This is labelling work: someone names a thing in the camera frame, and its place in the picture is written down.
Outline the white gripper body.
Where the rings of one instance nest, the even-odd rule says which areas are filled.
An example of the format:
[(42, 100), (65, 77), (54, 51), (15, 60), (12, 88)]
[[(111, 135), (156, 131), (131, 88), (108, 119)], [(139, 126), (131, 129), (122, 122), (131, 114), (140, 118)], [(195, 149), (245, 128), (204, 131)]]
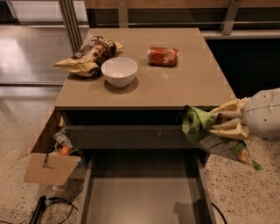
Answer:
[(243, 108), (248, 130), (262, 140), (280, 140), (280, 88), (262, 90)]

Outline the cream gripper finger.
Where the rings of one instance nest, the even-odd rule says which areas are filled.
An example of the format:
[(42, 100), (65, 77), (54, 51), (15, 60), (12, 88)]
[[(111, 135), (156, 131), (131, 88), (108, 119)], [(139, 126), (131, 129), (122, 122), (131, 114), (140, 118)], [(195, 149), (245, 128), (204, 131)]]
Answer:
[(242, 122), (241, 118), (235, 118), (221, 124), (212, 125), (208, 131), (219, 137), (235, 140), (249, 140), (250, 138), (250, 131)]
[(228, 101), (217, 108), (210, 111), (214, 118), (220, 120), (233, 120), (235, 118), (243, 118), (243, 108), (248, 102), (249, 98), (235, 99)]

